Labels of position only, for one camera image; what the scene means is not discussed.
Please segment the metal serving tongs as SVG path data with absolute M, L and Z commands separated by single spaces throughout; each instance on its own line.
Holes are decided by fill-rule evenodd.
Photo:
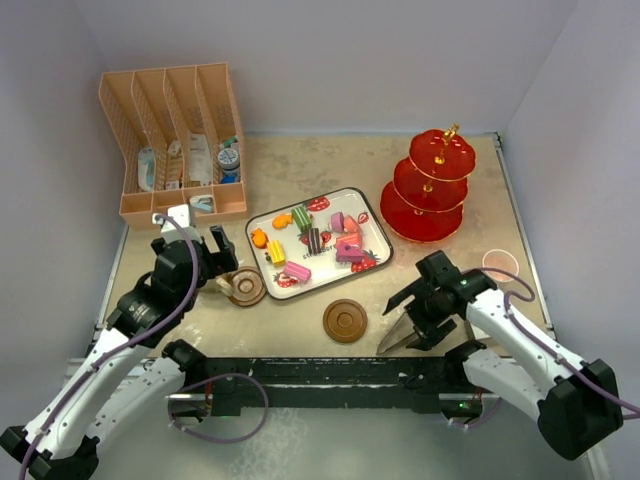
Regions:
M 378 344 L 376 355 L 388 356 L 396 354 L 418 339 L 419 334 L 415 330 L 414 322 L 409 313 L 404 310 Z

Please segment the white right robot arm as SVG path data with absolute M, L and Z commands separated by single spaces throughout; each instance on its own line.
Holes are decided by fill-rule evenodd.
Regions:
M 514 292 L 501 290 L 489 269 L 460 271 L 443 251 L 424 257 L 416 268 L 418 278 L 385 307 L 404 308 L 414 331 L 408 348 L 431 349 L 459 316 L 511 357 L 504 361 L 476 340 L 460 344 L 445 356 L 444 376 L 452 389 L 475 386 L 498 395 L 531 418 L 546 443 L 567 460 L 623 426 L 612 368 L 602 360 L 587 362 L 545 334 L 512 305 Z

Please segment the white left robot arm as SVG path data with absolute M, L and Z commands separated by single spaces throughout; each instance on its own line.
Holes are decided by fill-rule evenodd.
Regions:
M 99 429 L 114 426 L 111 400 L 129 371 L 193 309 L 208 281 L 238 267 L 224 229 L 210 232 L 210 252 L 193 228 L 175 229 L 176 239 L 156 239 L 152 271 L 123 295 L 92 352 L 50 404 L 24 426 L 7 428 L 2 448 L 20 462 L 19 476 L 37 479 L 88 477 L 95 470 Z

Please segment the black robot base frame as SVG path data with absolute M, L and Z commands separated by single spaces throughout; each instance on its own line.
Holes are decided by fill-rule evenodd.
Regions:
M 494 395 L 464 377 L 451 355 L 391 358 L 208 357 L 184 340 L 167 344 L 164 358 L 186 372 L 189 400 L 213 416 L 244 408 L 404 409 L 477 419 Z

